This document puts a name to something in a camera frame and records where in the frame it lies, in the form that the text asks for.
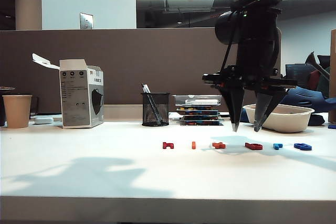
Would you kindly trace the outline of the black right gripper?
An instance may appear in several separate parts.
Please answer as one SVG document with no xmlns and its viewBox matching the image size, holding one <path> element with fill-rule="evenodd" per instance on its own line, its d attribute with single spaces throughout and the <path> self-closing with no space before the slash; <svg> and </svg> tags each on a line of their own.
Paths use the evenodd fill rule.
<svg viewBox="0 0 336 224">
<path fill-rule="evenodd" d="M 280 49 L 257 50 L 256 55 L 242 58 L 240 49 L 237 49 L 236 63 L 227 65 L 230 48 L 225 51 L 225 57 L 221 69 L 216 73 L 205 73 L 202 80 L 205 84 L 218 86 L 219 91 L 228 107 L 232 129 L 237 132 L 241 109 L 244 99 L 244 88 L 256 90 L 268 89 L 257 92 L 255 107 L 254 131 L 258 132 L 270 113 L 286 96 L 286 89 L 295 88 L 297 81 L 290 79 L 274 79 L 278 69 L 275 64 L 278 60 Z"/>
</svg>

